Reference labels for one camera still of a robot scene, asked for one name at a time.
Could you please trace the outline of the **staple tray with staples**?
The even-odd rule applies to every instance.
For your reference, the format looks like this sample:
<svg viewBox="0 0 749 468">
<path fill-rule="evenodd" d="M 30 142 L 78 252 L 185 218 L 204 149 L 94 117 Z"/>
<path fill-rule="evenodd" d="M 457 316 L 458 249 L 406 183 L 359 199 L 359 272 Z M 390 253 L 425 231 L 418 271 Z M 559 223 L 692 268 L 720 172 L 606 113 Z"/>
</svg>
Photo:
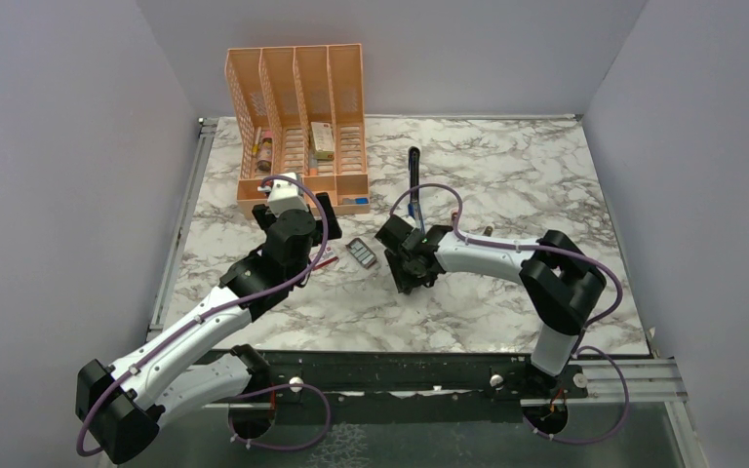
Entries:
<svg viewBox="0 0 749 468">
<path fill-rule="evenodd" d="M 360 238 L 353 238 L 347 245 L 347 250 L 352 257 L 365 269 L 377 264 L 374 251 Z"/>
</svg>

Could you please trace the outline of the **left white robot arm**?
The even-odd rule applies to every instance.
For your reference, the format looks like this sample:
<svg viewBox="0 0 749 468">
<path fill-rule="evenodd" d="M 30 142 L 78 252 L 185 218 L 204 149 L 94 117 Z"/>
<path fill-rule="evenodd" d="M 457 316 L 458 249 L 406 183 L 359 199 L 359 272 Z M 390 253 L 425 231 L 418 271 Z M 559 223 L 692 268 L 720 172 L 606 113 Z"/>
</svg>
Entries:
<svg viewBox="0 0 749 468">
<path fill-rule="evenodd" d="M 303 287 L 342 231 L 330 195 L 313 192 L 297 175 L 270 175 L 258 189 L 267 196 L 253 208 L 264 242 L 155 338 L 109 365 L 92 360 L 78 371 L 78 455 L 105 453 L 125 463 L 176 417 L 227 396 L 251 401 L 266 391 L 266 372 L 239 354 L 199 370 L 192 365 Z"/>
</svg>

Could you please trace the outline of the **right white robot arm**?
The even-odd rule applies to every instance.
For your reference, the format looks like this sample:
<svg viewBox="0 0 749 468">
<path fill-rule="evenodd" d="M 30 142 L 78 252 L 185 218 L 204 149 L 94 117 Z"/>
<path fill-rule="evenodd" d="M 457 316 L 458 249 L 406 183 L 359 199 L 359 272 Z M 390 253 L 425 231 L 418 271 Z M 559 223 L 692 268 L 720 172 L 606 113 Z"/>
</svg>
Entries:
<svg viewBox="0 0 749 468">
<path fill-rule="evenodd" d="M 392 215 L 375 238 L 385 247 L 399 293 L 430 288 L 447 273 L 483 275 L 523 286 L 541 320 L 523 373 L 525 386 L 546 397 L 562 385 L 562 371 L 607 285 L 601 268 L 589 262 L 567 235 L 548 230 L 519 247 L 511 240 L 468 238 L 445 225 L 421 232 Z"/>
</svg>

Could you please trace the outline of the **red staple box sleeve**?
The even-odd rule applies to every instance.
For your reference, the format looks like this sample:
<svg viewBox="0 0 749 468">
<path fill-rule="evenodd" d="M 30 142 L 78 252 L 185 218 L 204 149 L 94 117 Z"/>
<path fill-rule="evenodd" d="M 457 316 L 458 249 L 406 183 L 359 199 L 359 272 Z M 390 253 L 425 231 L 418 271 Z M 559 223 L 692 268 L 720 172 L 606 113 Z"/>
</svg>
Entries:
<svg viewBox="0 0 749 468">
<path fill-rule="evenodd" d="M 324 268 L 337 261 L 338 261 L 338 257 L 335 251 L 330 247 L 326 247 L 323 254 L 317 260 L 317 263 L 315 264 L 314 269 L 318 270 L 318 269 Z"/>
</svg>

